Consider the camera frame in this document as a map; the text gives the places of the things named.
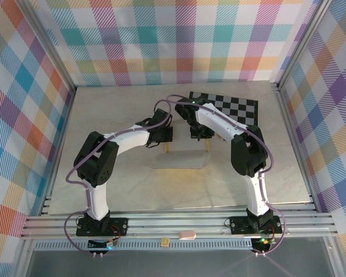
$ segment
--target checkerboard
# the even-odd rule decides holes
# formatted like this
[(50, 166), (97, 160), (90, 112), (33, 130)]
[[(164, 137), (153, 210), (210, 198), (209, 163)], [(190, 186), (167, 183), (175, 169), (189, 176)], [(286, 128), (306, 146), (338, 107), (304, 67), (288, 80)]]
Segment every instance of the checkerboard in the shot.
[(258, 125), (258, 101), (200, 92), (190, 92), (190, 99), (204, 96), (218, 110), (246, 125)]

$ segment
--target purple cable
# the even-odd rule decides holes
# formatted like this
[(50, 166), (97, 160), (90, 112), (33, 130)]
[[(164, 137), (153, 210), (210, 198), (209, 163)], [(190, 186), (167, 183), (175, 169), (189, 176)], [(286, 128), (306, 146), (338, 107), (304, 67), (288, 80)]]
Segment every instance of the purple cable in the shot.
[(257, 142), (260, 143), (261, 146), (264, 147), (265, 151), (268, 153), (269, 155), (269, 158), (270, 158), (270, 166), (269, 168), (267, 168), (266, 170), (262, 170), (261, 172), (259, 172), (259, 186), (260, 186), (260, 193), (261, 193), (261, 197), (262, 197), (262, 200), (264, 201), (265, 205), (271, 209), (272, 211), (274, 212), (278, 212), (281, 217), (283, 218), (283, 224), (284, 224), (284, 228), (283, 228), (283, 232), (282, 232), (282, 235), (281, 235), (281, 238), (279, 240), (279, 242), (276, 244), (276, 246), (265, 252), (265, 253), (271, 253), (273, 252), (274, 250), (276, 250), (279, 245), (281, 244), (281, 242), (283, 241), (283, 238), (284, 238), (284, 234), (285, 234), (285, 231), (287, 229), (287, 224), (286, 224), (286, 220), (285, 220), (285, 217), (284, 217), (284, 214), (279, 211), (278, 209), (275, 209), (273, 208), (269, 203), (268, 201), (265, 199), (265, 195), (264, 195), (264, 187), (263, 187), (263, 183), (262, 183), (262, 175), (269, 172), (272, 168), (273, 168), (273, 165), (274, 165), (274, 158), (273, 158), (273, 155), (272, 153), (270, 152), (269, 148), (265, 145), (265, 143), (259, 138), (257, 137), (255, 134), (253, 134), (252, 132), (238, 126), (238, 125), (235, 125), (227, 116), (225, 115), (222, 115), (220, 113), (218, 113), (217, 111), (215, 110), (212, 110), (211, 108), (208, 108), (208, 107), (205, 107), (205, 106), (202, 106), (202, 105), (199, 105), (199, 104), (194, 104), (194, 103), (187, 103), (187, 102), (178, 102), (178, 101), (173, 101), (173, 100), (170, 100), (171, 97), (180, 97), (180, 98), (185, 98), (185, 96), (182, 96), (182, 95), (177, 95), (177, 94), (171, 94), (171, 95), (168, 95), (166, 100), (172, 104), (180, 104), (180, 105), (189, 105), (189, 106), (194, 106), (194, 107), (199, 107), (199, 108), (202, 108), (203, 110), (206, 110), (206, 111), (210, 111), (211, 113), (214, 113), (216, 114), (218, 117), (220, 117), (221, 119), (227, 121), (229, 124), (231, 124), (233, 127), (235, 127), (236, 129), (240, 130), (240, 131), (243, 131), (245, 132), (246, 134), (248, 134), (249, 136), (253, 137), (254, 139), (256, 139)]
[(121, 134), (126, 134), (126, 133), (130, 133), (130, 132), (135, 132), (135, 131), (145, 131), (145, 130), (149, 130), (149, 129), (153, 129), (153, 128), (156, 128), (156, 127), (159, 127), (160, 125), (164, 124), (170, 117), (171, 113), (172, 113), (172, 106), (171, 104), (165, 100), (165, 99), (162, 99), (162, 100), (159, 100), (155, 106), (154, 106), (154, 111), (156, 109), (156, 106), (160, 103), (160, 102), (166, 102), (168, 104), (168, 107), (169, 107), (169, 112), (168, 112), (168, 115), (165, 117), (165, 119), (163, 121), (161, 121), (160, 123), (158, 124), (155, 124), (153, 126), (148, 126), (148, 127), (141, 127), (141, 128), (135, 128), (135, 129), (126, 129), (126, 130), (123, 130), (123, 131), (119, 131), (117, 133), (114, 133), (112, 135), (110, 135), (109, 137), (105, 138), (94, 150), (92, 150), (90, 152), (90, 154), (88, 154), (85, 158), (83, 158), (79, 163), (77, 163), (67, 174), (67, 176), (65, 177), (65, 181), (69, 184), (77, 184), (77, 185), (81, 185), (83, 186), (86, 190), (86, 201), (87, 201), (87, 209), (85, 209), (84, 211), (78, 211), (78, 212), (74, 212), (72, 214), (70, 214), (66, 220), (64, 221), (64, 233), (65, 233), (65, 236), (66, 238), (68, 239), (68, 241), (79, 251), (81, 252), (84, 252), (86, 254), (89, 254), (91, 256), (93, 256), (93, 254), (91, 254), (89, 251), (87, 250), (83, 250), (81, 248), (79, 248), (73, 241), (72, 239), (70, 238), (70, 235), (68, 234), (67, 232), (67, 222), (68, 220), (73, 216), (73, 215), (78, 215), (78, 214), (84, 214), (85, 212), (88, 212), (89, 209), (91, 208), (91, 196), (90, 196), (90, 192), (88, 190), (88, 187), (85, 183), (83, 182), (80, 182), (80, 181), (72, 181), (70, 180), (70, 176), (82, 165), (84, 164), (89, 158), (91, 158), (93, 156), (93, 154), (95, 154), (107, 141), (109, 141), (110, 139), (113, 139), (115, 137), (118, 137), (120, 136)]

